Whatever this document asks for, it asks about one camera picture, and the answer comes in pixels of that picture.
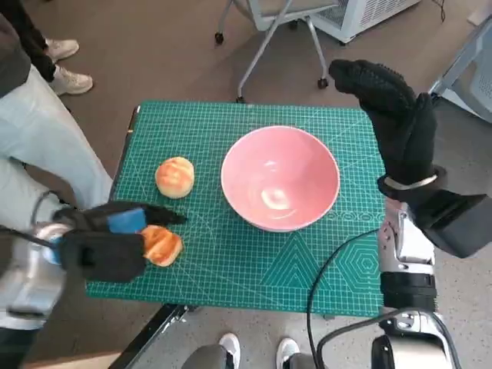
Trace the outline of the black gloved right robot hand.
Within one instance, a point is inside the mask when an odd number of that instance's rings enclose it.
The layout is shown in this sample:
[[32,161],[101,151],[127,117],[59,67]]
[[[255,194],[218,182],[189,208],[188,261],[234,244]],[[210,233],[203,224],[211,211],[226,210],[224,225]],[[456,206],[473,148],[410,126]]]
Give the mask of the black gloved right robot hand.
[[353,95],[373,125],[385,173],[403,186],[435,175],[437,120],[428,93],[415,94],[404,77],[382,64],[336,59],[328,74],[335,88]]

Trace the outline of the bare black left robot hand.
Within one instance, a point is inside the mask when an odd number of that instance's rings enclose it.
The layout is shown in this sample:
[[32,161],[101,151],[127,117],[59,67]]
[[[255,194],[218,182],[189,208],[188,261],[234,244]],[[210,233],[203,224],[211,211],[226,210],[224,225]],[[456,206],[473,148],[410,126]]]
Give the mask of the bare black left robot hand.
[[163,206],[111,201],[84,211],[63,208],[55,212],[53,221],[69,224],[77,230],[133,234],[140,233],[149,225],[167,227],[170,224],[184,224],[187,218]]

